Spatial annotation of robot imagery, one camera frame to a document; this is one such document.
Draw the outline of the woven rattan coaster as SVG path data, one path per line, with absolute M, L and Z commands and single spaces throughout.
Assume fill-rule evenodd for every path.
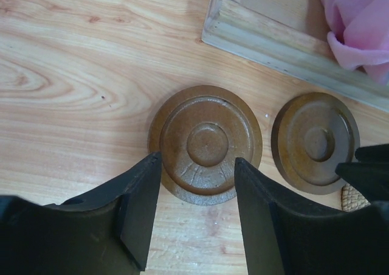
M 353 186 L 346 184 L 342 188 L 342 210 L 353 212 L 370 205 L 370 202 Z

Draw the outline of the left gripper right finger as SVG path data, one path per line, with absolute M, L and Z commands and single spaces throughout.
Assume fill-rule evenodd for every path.
M 235 189 L 249 274 L 335 274 L 340 250 L 330 234 L 339 210 L 307 199 L 235 160 Z

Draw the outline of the grooved dark wooden coaster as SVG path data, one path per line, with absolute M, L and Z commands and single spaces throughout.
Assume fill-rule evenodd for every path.
M 150 125 L 148 151 L 161 153 L 161 182 L 170 193 L 211 206 L 236 197 L 235 159 L 259 167 L 263 140 L 243 99 L 218 86 L 199 85 L 162 104 Z

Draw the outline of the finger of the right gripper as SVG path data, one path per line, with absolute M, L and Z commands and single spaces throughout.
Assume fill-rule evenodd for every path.
M 335 173 L 369 202 L 388 201 L 388 144 L 360 147 L 355 158 L 338 164 Z

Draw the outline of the plain brown wooden coaster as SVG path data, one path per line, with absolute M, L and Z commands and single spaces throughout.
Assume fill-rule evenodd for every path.
M 337 192 L 346 184 L 335 169 L 340 163 L 354 161 L 359 145 L 351 111 L 323 92 L 288 101 L 271 132 L 272 155 L 281 176 L 292 187 L 316 195 Z

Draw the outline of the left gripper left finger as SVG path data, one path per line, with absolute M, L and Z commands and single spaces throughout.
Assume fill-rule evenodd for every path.
M 152 153 L 100 186 L 50 205 L 44 241 L 57 270 L 145 270 L 161 172 L 161 155 Z

